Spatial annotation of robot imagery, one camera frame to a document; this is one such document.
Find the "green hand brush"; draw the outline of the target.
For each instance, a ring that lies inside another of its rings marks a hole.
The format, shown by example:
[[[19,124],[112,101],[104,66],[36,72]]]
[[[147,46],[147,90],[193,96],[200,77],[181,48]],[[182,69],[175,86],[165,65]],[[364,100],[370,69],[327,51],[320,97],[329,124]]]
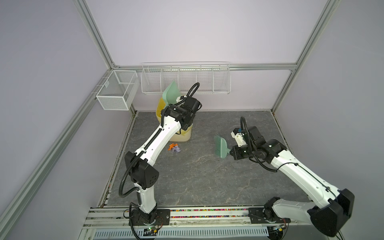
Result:
[[[215,154],[221,159],[226,158],[231,151],[231,149],[228,148],[227,141],[218,135],[214,136],[214,141],[215,141]]]

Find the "green plastic dustpan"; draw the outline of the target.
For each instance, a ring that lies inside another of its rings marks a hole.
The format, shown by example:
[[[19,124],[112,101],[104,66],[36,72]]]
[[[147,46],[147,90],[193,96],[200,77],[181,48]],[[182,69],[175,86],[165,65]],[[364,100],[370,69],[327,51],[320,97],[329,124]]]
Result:
[[[177,98],[181,96],[181,92],[175,81],[172,81],[168,87],[164,90],[162,98],[167,105],[173,105],[177,103]]]

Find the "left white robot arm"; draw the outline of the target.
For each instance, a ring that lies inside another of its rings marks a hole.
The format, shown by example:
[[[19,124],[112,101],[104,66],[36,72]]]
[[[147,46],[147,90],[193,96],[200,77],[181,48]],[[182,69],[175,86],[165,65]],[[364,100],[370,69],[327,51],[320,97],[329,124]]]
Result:
[[[119,197],[125,198],[132,192],[137,193],[135,206],[140,221],[153,224],[157,217],[157,202],[154,185],[159,171],[154,168],[156,160],[173,135],[186,131],[193,124],[196,112],[202,107],[194,98],[200,83],[195,83],[186,95],[177,98],[175,104],[169,104],[161,110],[159,126],[136,151],[127,152],[124,160],[126,171],[119,185]]]

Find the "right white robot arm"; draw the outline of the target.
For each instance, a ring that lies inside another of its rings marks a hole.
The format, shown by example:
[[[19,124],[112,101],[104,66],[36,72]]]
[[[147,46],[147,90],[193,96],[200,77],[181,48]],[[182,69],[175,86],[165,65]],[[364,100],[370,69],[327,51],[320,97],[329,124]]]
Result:
[[[285,174],[309,198],[308,202],[295,202],[273,197],[257,217],[268,222],[296,220],[312,224],[325,236],[341,235],[353,213],[355,195],[350,190],[341,190],[319,177],[278,140],[266,141],[257,127],[247,126],[245,117],[231,135],[237,144],[228,153],[235,160],[249,159],[271,173]]]

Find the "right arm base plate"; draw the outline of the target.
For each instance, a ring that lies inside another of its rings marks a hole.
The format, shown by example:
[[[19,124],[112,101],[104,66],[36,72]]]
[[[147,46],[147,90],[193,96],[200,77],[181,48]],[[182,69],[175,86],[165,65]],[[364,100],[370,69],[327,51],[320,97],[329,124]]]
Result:
[[[249,208],[249,218],[252,224],[288,224],[291,223],[289,218],[278,217],[271,209],[264,207]]]

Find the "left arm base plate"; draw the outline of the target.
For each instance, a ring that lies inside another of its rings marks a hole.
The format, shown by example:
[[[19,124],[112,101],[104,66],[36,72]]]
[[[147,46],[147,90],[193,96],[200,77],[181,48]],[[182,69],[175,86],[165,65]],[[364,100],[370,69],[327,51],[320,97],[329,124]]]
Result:
[[[171,220],[170,209],[153,209],[150,213],[144,213],[140,209],[133,209],[130,214],[133,226],[158,225],[167,226]]]

